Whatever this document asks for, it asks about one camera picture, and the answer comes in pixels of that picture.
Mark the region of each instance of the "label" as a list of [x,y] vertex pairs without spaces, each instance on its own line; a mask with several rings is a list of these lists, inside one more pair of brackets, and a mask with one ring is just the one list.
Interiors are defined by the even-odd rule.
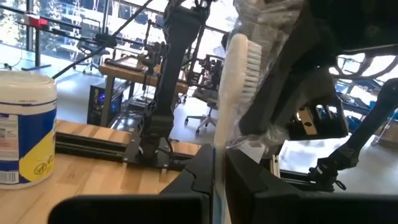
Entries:
[[53,171],[53,105],[52,110],[40,114],[0,114],[0,184],[27,184]]

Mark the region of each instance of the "black mount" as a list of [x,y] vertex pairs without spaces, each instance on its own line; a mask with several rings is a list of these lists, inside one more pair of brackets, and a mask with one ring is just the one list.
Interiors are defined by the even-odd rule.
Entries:
[[397,97],[398,78],[392,78],[382,86],[374,108],[347,142],[330,156],[318,159],[315,168],[310,168],[310,178],[317,184],[332,186],[337,181],[338,170],[356,167],[363,146],[386,120],[385,118],[398,107]]
[[165,9],[163,32],[167,41],[154,100],[147,106],[141,122],[132,134],[124,161],[143,166],[182,170],[192,156],[173,152],[169,141],[174,126],[172,102],[186,49],[205,25],[208,7],[192,9],[182,2],[169,1]]

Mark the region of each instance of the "white lid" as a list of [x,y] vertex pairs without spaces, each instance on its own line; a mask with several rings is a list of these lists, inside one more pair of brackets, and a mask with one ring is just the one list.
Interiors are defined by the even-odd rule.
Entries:
[[0,103],[47,103],[57,99],[52,78],[30,72],[0,71]]

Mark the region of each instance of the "yellow label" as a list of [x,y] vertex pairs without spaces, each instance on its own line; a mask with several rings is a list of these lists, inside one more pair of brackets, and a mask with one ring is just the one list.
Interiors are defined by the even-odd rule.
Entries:
[[23,158],[19,160],[19,173],[28,181],[40,180],[54,168],[54,130],[50,131]]

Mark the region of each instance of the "wooden table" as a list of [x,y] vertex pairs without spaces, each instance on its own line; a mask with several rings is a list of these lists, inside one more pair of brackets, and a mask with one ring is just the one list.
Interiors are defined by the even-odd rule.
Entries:
[[[129,133],[87,124],[57,121],[57,131],[127,144]],[[195,154],[199,146],[174,143],[174,150]],[[175,171],[128,169],[117,162],[56,154],[53,174],[20,190],[0,190],[0,223],[45,224],[54,205],[82,194],[157,194],[178,176]]]
[[[104,106],[102,109],[102,115],[101,115],[101,126],[106,127],[108,125],[108,118],[109,118],[109,112],[110,112],[110,106],[111,106],[111,99],[112,99],[112,94],[113,94],[113,86],[114,86],[114,79],[115,78],[121,78],[124,80],[131,81],[131,86],[130,86],[130,93],[129,93],[129,98],[132,97],[132,92],[134,90],[134,84],[135,83],[144,83],[144,74],[141,72],[135,72],[132,70],[128,70],[125,68],[121,67],[116,67],[112,65],[107,65],[103,63],[102,65],[99,66],[98,68],[99,72],[103,75],[107,75],[106,78],[106,85],[105,85],[105,99],[104,99]],[[155,76],[148,76],[145,80],[145,84],[149,86],[157,86],[157,77]],[[188,85],[182,82],[177,82],[177,85],[175,87],[175,94],[178,97],[178,93],[182,94],[187,94],[188,92]]]

